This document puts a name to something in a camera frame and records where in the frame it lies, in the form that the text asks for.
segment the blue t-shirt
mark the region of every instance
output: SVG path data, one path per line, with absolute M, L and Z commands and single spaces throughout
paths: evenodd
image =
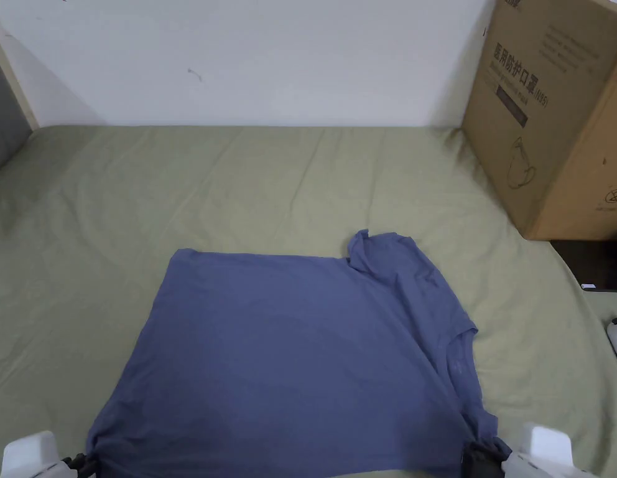
M 476 333 L 411 238 L 349 258 L 179 250 L 88 438 L 103 477 L 460 476 Z

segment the white wall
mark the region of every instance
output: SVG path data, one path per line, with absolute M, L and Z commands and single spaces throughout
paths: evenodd
M 459 125 L 492 3 L 0 0 L 0 41 L 42 126 Z

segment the green bed sheet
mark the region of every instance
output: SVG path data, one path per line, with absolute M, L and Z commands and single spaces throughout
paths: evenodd
M 558 428 L 617 477 L 617 294 L 525 241 L 463 134 L 432 128 L 36 131 L 0 169 L 0 460 L 43 429 L 83 450 L 177 248 L 341 256 L 364 228 L 411 236 L 456 292 L 505 441 Z

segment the wrinkled sheet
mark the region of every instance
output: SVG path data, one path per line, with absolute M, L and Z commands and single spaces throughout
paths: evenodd
M 522 239 L 463 134 L 430 128 L 36 131 L 0 170 L 0 458 L 43 429 L 82 451 L 176 249 L 342 257 L 362 228 L 443 273 L 503 440 L 559 428 L 578 467 L 617 477 L 617 294 Z

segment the wooden trim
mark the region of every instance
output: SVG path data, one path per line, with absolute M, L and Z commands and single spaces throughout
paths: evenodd
M 38 129 L 39 124 L 37 122 L 37 118 L 35 117 L 34 112 L 32 111 L 32 108 L 29 106 L 27 102 L 23 89 L 21 89 L 21 85 L 19 84 L 19 81 L 17 80 L 17 77 L 14 74 L 14 71 L 12 70 L 12 66 L 10 66 L 10 62 L 8 61 L 8 57 L 6 56 L 4 49 L 1 48 L 1 44 L 0 44 L 0 68 L 4 72 L 6 78 L 8 79 L 8 83 L 10 84 L 12 88 L 12 92 L 14 92 L 14 96 L 17 98 L 19 106 L 21 107 L 23 114 L 25 114 L 26 120 L 30 128 L 33 131 Z

